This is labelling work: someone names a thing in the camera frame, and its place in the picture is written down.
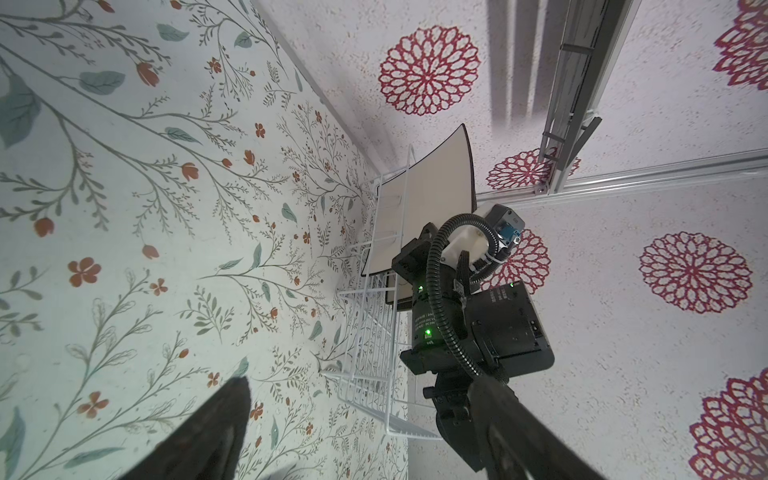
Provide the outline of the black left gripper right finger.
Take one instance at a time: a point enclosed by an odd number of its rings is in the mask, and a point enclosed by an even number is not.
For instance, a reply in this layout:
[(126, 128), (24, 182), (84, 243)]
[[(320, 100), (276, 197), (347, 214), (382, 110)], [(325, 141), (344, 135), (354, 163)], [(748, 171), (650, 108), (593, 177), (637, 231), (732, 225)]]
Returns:
[(495, 378), (476, 378), (468, 398), (489, 479), (604, 479)]

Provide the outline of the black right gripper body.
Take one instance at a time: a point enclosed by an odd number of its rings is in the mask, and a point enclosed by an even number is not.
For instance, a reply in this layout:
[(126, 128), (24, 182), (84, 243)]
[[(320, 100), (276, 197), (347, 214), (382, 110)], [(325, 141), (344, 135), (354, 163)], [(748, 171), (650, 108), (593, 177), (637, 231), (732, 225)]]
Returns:
[(394, 257), (412, 285), (411, 347), (399, 354), (412, 374), (508, 381), (553, 367), (530, 287), (495, 273), (512, 250), (486, 221), (449, 221), (426, 224)]

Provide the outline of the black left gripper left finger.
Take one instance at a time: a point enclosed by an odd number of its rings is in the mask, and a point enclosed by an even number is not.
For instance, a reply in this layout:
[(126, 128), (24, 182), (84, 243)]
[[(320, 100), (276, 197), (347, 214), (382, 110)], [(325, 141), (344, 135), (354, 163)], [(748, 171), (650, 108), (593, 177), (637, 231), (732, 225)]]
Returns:
[(235, 477), (251, 409), (245, 377), (233, 377), (152, 453), (123, 477), (129, 480)]

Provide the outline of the white square plate black rim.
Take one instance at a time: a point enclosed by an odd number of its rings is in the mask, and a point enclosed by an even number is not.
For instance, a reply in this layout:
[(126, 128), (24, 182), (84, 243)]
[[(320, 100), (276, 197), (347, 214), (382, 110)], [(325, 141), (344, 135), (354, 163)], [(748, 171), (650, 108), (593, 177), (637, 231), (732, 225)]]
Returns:
[(376, 185), (373, 239), (365, 247), (361, 273), (379, 274), (391, 268), (401, 248), (432, 223), (477, 208), (474, 162), (465, 124), (422, 159)]

